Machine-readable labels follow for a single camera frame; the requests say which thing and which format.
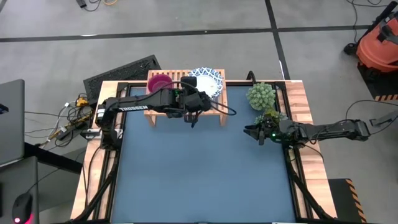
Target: green plant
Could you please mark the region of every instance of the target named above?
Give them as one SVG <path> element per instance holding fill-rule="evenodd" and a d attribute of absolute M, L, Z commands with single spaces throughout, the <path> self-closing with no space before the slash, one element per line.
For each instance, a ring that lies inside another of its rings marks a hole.
<path fill-rule="evenodd" d="M 254 124 L 261 123 L 263 121 L 265 115 L 271 115 L 278 122 L 281 121 L 281 120 L 287 119 L 286 115 L 274 110 L 273 108 L 268 108 L 268 109 L 265 110 L 265 112 L 263 112 L 262 115 L 257 116 L 254 119 Z"/>
<path fill-rule="evenodd" d="M 253 109 L 266 110 L 275 103 L 275 90 L 272 89 L 270 84 L 257 83 L 249 89 L 246 97 Z"/>

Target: black cable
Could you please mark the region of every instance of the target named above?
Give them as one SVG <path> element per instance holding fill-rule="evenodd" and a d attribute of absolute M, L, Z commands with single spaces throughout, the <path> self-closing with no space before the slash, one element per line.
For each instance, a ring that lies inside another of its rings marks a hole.
<path fill-rule="evenodd" d="M 385 105 L 398 106 L 397 104 L 394 104 L 394 103 L 387 103 L 387 102 L 381 102 L 381 101 L 374 101 L 374 100 L 358 100 L 358 101 L 355 101 L 354 103 L 352 103 L 352 104 L 348 107 L 348 109 L 347 109 L 347 111 L 346 111 L 346 117 L 345 117 L 345 119 L 347 119 L 347 117 L 348 117 L 348 111 L 349 111 L 349 109 L 351 109 L 355 104 L 360 103 L 360 102 L 382 103 L 382 104 L 385 104 Z"/>
<path fill-rule="evenodd" d="M 101 0 L 96 0 L 96 1 L 91 1 L 91 0 L 88 0 L 90 3 L 92 3 L 92 4 L 95 4 L 95 3 L 97 3 L 98 2 L 98 4 L 97 4 L 97 7 L 95 7 L 94 9 L 87 9 L 87 6 L 86 7 L 84 7 L 84 9 L 86 10 L 86 11 L 88 11 L 88 12 L 94 12 L 95 10 L 97 10 L 98 8 L 99 8 L 99 6 L 100 6 L 100 4 L 101 4 Z"/>
<path fill-rule="evenodd" d="M 210 102 L 212 102 L 212 103 L 214 103 L 214 104 L 216 104 L 216 105 L 223 106 L 223 107 L 227 108 L 228 110 L 231 110 L 233 113 L 225 113 L 224 111 L 221 111 L 221 110 L 219 110 L 217 107 L 211 105 L 211 107 L 212 107 L 214 110 L 217 110 L 218 112 L 220 112 L 220 113 L 222 113 L 222 114 L 225 114 L 225 115 L 228 115 L 228 116 L 234 116 L 234 115 L 236 115 L 236 110 L 230 108 L 229 106 L 225 106 L 225 105 L 223 105 L 223 104 L 221 104 L 221 103 L 219 103 L 219 102 L 213 101 L 213 100 L 210 100 Z"/>
<path fill-rule="evenodd" d="M 34 132 L 39 132 L 39 131 L 48 131 L 48 130 L 53 130 L 54 128 L 45 128 L 45 129 L 38 129 L 38 130 L 33 130 L 33 131 L 27 131 L 25 134 L 29 133 L 34 133 Z"/>
<path fill-rule="evenodd" d="M 85 172 L 85 165 L 84 165 L 85 163 L 84 163 L 84 161 L 83 161 L 83 168 L 82 168 L 82 170 L 83 170 L 83 180 L 84 180 L 84 184 L 85 184 L 85 193 L 86 193 L 86 199 L 85 199 L 85 208 L 87 207 L 87 205 L 88 205 L 88 187 L 87 187 L 87 183 L 86 183 L 86 172 Z"/>
<path fill-rule="evenodd" d="M 54 130 L 50 133 L 50 135 L 49 136 L 51 136 L 51 135 L 53 135 L 55 132 L 57 132 L 57 129 L 59 128 L 59 126 L 60 126 L 60 116 L 61 116 L 61 113 L 63 113 L 64 112 L 64 110 L 66 110 L 67 108 L 68 108 L 68 106 L 66 106 L 65 108 L 63 107 L 59 112 L 58 112 L 58 117 L 57 117 L 57 123 L 56 123 L 56 125 L 55 125 L 55 128 L 54 128 Z"/>
<path fill-rule="evenodd" d="M 90 159 L 90 163 L 89 163 L 89 165 L 88 165 L 88 173 L 87 173 L 87 193 L 86 193 L 86 201 L 88 202 L 88 188 L 90 187 L 90 172 L 91 172 L 91 165 L 92 165 L 92 163 L 93 163 L 93 161 L 94 161 L 94 157 L 95 157 L 95 155 L 97 154 L 97 152 L 100 150 L 100 147 L 101 146 L 98 146 L 98 148 L 95 150 L 95 152 L 94 152 L 94 154 L 93 154 L 93 156 L 91 157 L 91 159 Z"/>
<path fill-rule="evenodd" d="M 61 117 L 61 113 L 62 113 L 63 110 L 64 110 L 64 107 L 58 112 L 57 119 L 59 119 Z M 53 134 L 53 131 L 48 136 L 44 136 L 44 137 L 30 136 L 28 134 L 36 132 L 36 131 L 45 131 L 45 130 L 51 130 L 51 129 L 54 130 L 54 131 L 57 131 L 58 127 L 59 127 L 59 121 L 57 122 L 57 124 L 55 125 L 54 128 L 47 128 L 47 129 L 40 129 L 40 130 L 30 131 L 30 132 L 26 132 L 25 135 L 28 136 L 28 137 L 31 137 L 31 138 L 48 138 L 48 137 L 50 137 Z"/>
<path fill-rule="evenodd" d="M 75 161 L 77 161 L 77 159 L 79 158 L 79 156 L 82 155 L 84 152 L 85 152 L 85 151 L 79 153 L 79 155 L 76 156 Z M 56 170 L 50 172 L 49 174 L 45 175 L 45 176 L 42 177 L 42 178 L 40 178 L 38 181 L 36 181 L 36 183 L 35 183 L 34 185 L 32 185 L 31 187 L 29 187 L 29 189 L 28 189 L 26 192 L 29 192 L 29 191 L 32 189 L 32 187 L 36 186 L 41 180 L 43 180 L 44 178 L 48 177 L 49 175 L 55 173 L 55 172 L 58 171 L 58 170 L 60 170 L 60 168 L 58 168 L 58 169 L 56 169 Z"/>
<path fill-rule="evenodd" d="M 370 4 L 373 5 L 373 6 L 377 6 L 378 4 L 381 3 L 381 0 L 379 0 L 378 3 L 373 3 L 371 0 L 368 0 L 368 3 L 370 3 Z"/>
<path fill-rule="evenodd" d="M 58 144 L 57 141 L 59 141 L 59 140 L 56 139 L 55 142 L 54 142 L 55 146 L 57 146 L 57 147 L 67 147 L 72 142 L 72 140 L 76 137 L 76 136 L 73 135 L 73 132 L 74 132 L 74 130 L 72 130 L 70 132 L 70 139 L 68 141 L 66 141 L 66 142 Z"/>
<path fill-rule="evenodd" d="M 388 128 L 397 118 L 398 118 L 398 116 L 396 116 L 386 127 L 384 127 L 384 128 L 382 128 L 382 129 L 376 131 L 375 133 L 370 133 L 370 135 L 377 134 L 377 133 L 380 133 L 380 132 L 384 131 L 384 130 L 385 130 L 386 128 Z"/>
<path fill-rule="evenodd" d="M 302 145 L 302 146 L 304 146 L 304 147 L 309 147 L 310 149 L 314 150 L 315 152 L 317 152 L 317 153 L 319 154 L 319 156 L 321 156 L 322 161 L 323 161 L 323 162 L 325 161 L 324 158 L 323 158 L 323 155 L 322 155 L 322 153 L 321 153 L 320 151 L 318 151 L 318 150 L 314 149 L 313 147 L 308 146 L 308 145 L 306 145 L 306 144 L 304 144 L 304 143 L 300 143 L 300 145 Z"/>
<path fill-rule="evenodd" d="M 353 6 L 353 9 L 354 9 L 354 12 L 355 12 L 355 22 L 354 22 L 354 25 L 353 25 L 353 30 L 354 30 L 354 33 L 355 33 L 354 42 L 355 42 L 355 44 L 357 44 L 358 42 L 356 41 L 356 37 L 357 37 L 358 33 L 356 31 L 356 23 L 358 22 L 358 12 L 357 12 L 355 6 L 362 6 L 362 7 L 387 7 L 387 5 L 379 5 L 381 3 L 381 0 L 379 0 L 378 3 L 373 3 L 370 0 L 368 0 L 368 3 L 370 3 L 370 5 L 356 4 L 356 3 L 354 3 L 354 1 L 355 0 L 352 0 L 352 1 L 346 0 L 346 2 L 350 3 Z"/>
<path fill-rule="evenodd" d="M 41 113 L 41 112 L 31 112 L 31 111 L 25 111 L 25 113 L 30 113 L 30 114 L 39 114 L 39 115 L 49 115 L 49 116 L 56 116 L 58 117 L 57 114 L 52 114 L 52 113 Z"/>

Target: orange and black warning tape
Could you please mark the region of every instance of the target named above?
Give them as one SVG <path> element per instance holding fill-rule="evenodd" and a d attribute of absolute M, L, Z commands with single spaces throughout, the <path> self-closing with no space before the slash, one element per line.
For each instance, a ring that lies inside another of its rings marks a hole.
<path fill-rule="evenodd" d="M 353 199 L 355 201 L 356 208 L 358 209 L 358 214 L 361 217 L 361 221 L 363 223 L 366 223 L 366 217 L 365 217 L 365 214 L 363 213 L 361 203 L 359 202 L 358 194 L 356 193 L 354 183 L 350 179 L 346 179 L 346 181 L 347 181 L 347 184 L 349 185 L 349 189 L 351 190 L 351 193 L 353 194 Z"/>

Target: pink cup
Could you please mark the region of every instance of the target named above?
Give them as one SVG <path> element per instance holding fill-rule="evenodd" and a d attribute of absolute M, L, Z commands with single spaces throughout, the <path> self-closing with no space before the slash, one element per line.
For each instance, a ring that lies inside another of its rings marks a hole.
<path fill-rule="evenodd" d="M 162 87 L 163 88 L 173 88 L 173 84 L 166 85 L 171 82 L 173 82 L 173 80 L 168 75 L 165 75 L 165 74 L 154 75 L 148 81 L 148 90 L 151 93 L 153 93 Z"/>

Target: decorative plate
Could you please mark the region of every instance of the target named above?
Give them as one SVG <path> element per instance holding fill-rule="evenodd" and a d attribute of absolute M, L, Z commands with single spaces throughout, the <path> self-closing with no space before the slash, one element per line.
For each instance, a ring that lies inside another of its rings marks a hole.
<path fill-rule="evenodd" d="M 212 68 L 196 68 L 188 76 L 197 78 L 197 89 L 204 91 L 210 98 L 216 98 L 223 89 L 223 77 Z"/>

